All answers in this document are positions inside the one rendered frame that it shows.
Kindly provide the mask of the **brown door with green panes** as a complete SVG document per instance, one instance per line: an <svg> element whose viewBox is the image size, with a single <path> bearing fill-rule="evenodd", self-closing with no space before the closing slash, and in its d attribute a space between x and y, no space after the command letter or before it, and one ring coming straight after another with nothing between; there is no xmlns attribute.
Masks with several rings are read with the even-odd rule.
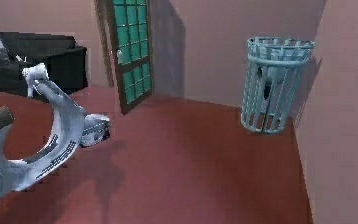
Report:
<svg viewBox="0 0 358 224"><path fill-rule="evenodd" d="M123 115L153 92L149 0L106 0L120 110Z"/></svg>

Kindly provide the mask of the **pale grey toy scooter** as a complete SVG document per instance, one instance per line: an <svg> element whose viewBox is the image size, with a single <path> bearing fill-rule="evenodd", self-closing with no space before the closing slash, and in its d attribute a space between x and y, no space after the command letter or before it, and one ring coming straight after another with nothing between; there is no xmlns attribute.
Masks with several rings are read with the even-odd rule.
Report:
<svg viewBox="0 0 358 224"><path fill-rule="evenodd" d="M14 116L7 106L0 107L0 199L12 191L22 191L55 171L79 147L90 147L109 138L110 118L88 113L48 76L43 63L22 70L27 96L39 93L52 106L53 122L46 144L35 154L8 159L3 153Z"/></svg>

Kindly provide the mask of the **black sofa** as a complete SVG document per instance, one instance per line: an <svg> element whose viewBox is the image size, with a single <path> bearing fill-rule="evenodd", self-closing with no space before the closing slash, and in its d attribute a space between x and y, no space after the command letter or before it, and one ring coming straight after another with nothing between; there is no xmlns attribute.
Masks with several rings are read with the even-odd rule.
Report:
<svg viewBox="0 0 358 224"><path fill-rule="evenodd" d="M0 66L0 92L27 96L24 68L44 63L49 78L65 93L72 94L88 86L87 48L73 36L0 31L10 62Z"/></svg>

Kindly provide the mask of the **light blue slatted trash can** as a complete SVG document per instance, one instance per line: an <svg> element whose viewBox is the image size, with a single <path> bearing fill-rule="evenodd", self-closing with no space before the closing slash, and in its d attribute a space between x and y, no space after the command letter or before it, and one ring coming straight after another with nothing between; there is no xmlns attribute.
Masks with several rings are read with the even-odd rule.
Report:
<svg viewBox="0 0 358 224"><path fill-rule="evenodd" d="M240 121L256 133L285 129L300 86L302 70L315 42L297 38L255 36L247 40L248 67Z"/></svg>

